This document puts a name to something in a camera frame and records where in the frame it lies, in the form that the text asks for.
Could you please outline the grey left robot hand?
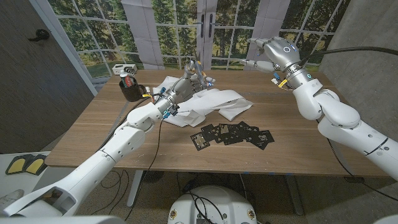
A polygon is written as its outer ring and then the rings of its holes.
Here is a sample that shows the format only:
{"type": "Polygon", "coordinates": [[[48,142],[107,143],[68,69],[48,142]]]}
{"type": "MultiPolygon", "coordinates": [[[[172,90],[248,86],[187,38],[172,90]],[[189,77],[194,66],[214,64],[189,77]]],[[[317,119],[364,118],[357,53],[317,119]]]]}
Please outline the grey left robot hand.
{"type": "Polygon", "coordinates": [[[215,79],[206,76],[200,61],[189,61],[184,74],[171,87],[163,87],[158,93],[159,99],[154,103],[163,118],[178,113],[179,103],[189,100],[195,93],[213,85],[215,79]]]}

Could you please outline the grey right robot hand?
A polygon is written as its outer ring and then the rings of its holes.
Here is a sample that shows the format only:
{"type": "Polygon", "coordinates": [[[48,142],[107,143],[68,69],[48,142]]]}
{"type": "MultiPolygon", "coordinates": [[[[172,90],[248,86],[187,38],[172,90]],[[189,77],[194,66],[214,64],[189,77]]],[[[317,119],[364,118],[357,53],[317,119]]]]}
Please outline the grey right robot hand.
{"type": "Polygon", "coordinates": [[[303,65],[299,65],[299,50],[292,41],[275,36],[271,39],[250,38],[248,42],[254,44],[259,53],[265,54],[269,60],[240,60],[241,64],[265,73],[276,70],[284,72],[286,73],[287,83],[293,89],[313,80],[313,77],[303,65]]]}

